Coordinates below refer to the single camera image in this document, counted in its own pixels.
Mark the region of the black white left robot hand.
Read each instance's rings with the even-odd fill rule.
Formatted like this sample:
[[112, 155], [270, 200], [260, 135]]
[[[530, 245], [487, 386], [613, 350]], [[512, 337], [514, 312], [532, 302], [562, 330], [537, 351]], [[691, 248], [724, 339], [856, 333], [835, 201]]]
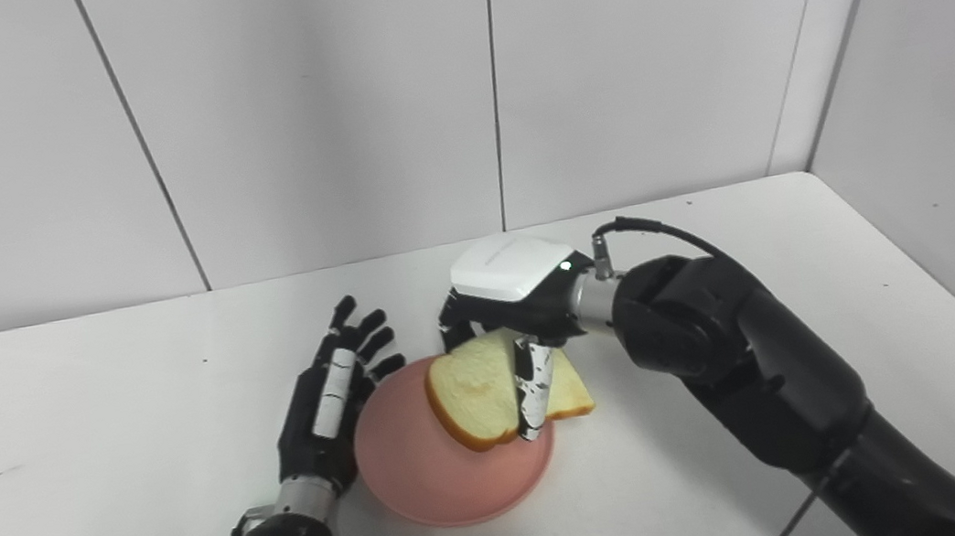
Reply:
[[404, 355], [387, 355], [395, 334], [380, 307], [357, 325], [359, 302], [343, 296], [308, 367], [298, 375], [277, 443], [280, 479], [324, 480], [346, 493], [357, 478], [355, 433], [362, 410], [379, 383], [405, 367]]

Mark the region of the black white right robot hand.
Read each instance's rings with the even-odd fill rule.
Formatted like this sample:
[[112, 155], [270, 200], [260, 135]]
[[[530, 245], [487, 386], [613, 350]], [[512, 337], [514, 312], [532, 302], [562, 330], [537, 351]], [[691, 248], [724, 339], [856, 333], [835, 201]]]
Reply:
[[448, 353], [483, 331], [507, 329], [515, 338], [514, 395], [518, 436], [537, 440], [547, 420], [556, 347], [585, 334], [575, 294], [591, 257], [571, 245], [532, 236], [495, 233], [472, 244], [452, 264], [451, 289], [438, 314]]

